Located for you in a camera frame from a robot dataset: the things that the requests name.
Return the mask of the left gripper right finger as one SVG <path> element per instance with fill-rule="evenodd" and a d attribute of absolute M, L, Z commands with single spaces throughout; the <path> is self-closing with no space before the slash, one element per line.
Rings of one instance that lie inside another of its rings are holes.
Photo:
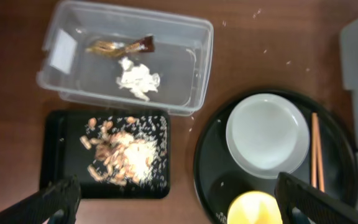
<path fill-rule="evenodd" d="M 358 211 L 296 177 L 281 172 L 275 198 L 284 223 L 358 224 Z"/>

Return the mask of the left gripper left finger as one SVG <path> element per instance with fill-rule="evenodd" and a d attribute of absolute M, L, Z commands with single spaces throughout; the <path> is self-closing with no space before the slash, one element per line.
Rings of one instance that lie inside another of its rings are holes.
<path fill-rule="evenodd" d="M 68 177 L 0 212 L 0 223 L 74 223 L 81 200 L 80 183 Z"/>

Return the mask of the wooden chopstick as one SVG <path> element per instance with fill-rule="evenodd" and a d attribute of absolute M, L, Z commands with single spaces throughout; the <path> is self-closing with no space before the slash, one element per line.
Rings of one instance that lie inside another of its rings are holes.
<path fill-rule="evenodd" d="M 325 192 L 325 183 L 324 183 L 324 167 L 323 167 L 323 155 L 321 147 L 321 134 L 319 128 L 319 118 L 317 113 L 313 114 L 315 132 L 316 132 L 316 160 L 317 160 L 317 173 L 319 181 L 319 189 L 322 192 Z"/>
<path fill-rule="evenodd" d="M 311 130 L 312 130 L 312 143 L 311 143 L 311 184 L 314 188 L 318 187 L 317 181 L 317 152 L 316 152 L 316 113 L 312 113 L 311 117 Z"/>

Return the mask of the yellow bowl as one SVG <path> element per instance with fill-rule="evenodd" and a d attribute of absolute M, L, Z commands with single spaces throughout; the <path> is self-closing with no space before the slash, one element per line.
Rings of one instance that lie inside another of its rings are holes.
<path fill-rule="evenodd" d="M 276 199 L 261 191 L 236 197 L 227 211 L 227 224 L 282 224 Z"/>

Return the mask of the peanut shells pile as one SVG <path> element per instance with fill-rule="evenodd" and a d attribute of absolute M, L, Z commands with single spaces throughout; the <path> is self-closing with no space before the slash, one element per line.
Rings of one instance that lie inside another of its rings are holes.
<path fill-rule="evenodd" d="M 80 143 L 94 150 L 87 171 L 96 182 L 152 190 L 168 186 L 168 120 L 163 115 L 90 118 Z"/>

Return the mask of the grey plate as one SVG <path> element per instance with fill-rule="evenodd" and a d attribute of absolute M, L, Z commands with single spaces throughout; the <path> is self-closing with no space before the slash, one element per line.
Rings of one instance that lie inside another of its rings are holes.
<path fill-rule="evenodd" d="M 271 93 L 248 96 L 234 107 L 227 120 L 226 142 L 236 164 L 261 179 L 296 171 L 311 144 L 300 109 Z"/>

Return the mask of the white tissue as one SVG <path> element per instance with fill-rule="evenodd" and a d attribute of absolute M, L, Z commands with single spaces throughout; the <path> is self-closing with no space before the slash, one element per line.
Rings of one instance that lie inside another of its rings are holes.
<path fill-rule="evenodd" d="M 149 91 L 158 92 L 160 86 L 160 75 L 150 73 L 149 68 L 144 64 L 135 65 L 128 57 L 119 61 L 122 68 L 122 75 L 116 78 L 119 88 L 128 89 L 136 98 L 150 101 L 146 95 Z"/>

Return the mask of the gold foil wrapper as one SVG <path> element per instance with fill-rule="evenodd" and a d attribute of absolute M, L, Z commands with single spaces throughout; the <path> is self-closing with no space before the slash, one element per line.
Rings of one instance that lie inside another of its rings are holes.
<path fill-rule="evenodd" d="M 131 44 L 97 40 L 85 50 L 85 52 L 88 53 L 94 53 L 107 57 L 121 57 L 132 53 L 151 53 L 154 51 L 154 37 L 152 35 L 136 40 Z"/>

